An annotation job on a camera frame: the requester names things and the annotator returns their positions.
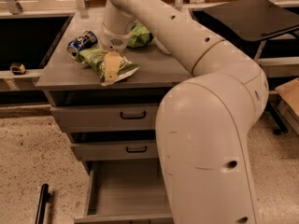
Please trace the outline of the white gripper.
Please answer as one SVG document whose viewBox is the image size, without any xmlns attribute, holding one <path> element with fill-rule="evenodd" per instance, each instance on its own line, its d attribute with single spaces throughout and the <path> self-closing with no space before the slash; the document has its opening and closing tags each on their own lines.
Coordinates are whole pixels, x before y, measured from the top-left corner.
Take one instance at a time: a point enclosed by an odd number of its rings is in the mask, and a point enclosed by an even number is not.
<svg viewBox="0 0 299 224">
<path fill-rule="evenodd" d="M 108 52 L 104 59 L 105 82 L 114 82 L 120 69 L 121 56 L 119 52 L 126 49 L 131 33 L 119 35 L 111 32 L 104 24 L 100 27 L 99 41 Z"/>
</svg>

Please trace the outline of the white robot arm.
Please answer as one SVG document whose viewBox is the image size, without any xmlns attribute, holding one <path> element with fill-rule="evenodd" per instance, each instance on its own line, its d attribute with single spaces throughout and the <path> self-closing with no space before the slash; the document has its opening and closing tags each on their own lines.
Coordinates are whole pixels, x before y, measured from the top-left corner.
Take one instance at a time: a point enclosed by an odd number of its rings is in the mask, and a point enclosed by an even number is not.
<svg viewBox="0 0 299 224">
<path fill-rule="evenodd" d="M 138 19 L 188 71 L 163 98 L 156 143 L 175 224 L 262 224 L 248 133 L 262 115 L 262 68 L 221 36 L 161 0 L 107 0 L 103 26 Z"/>
</svg>

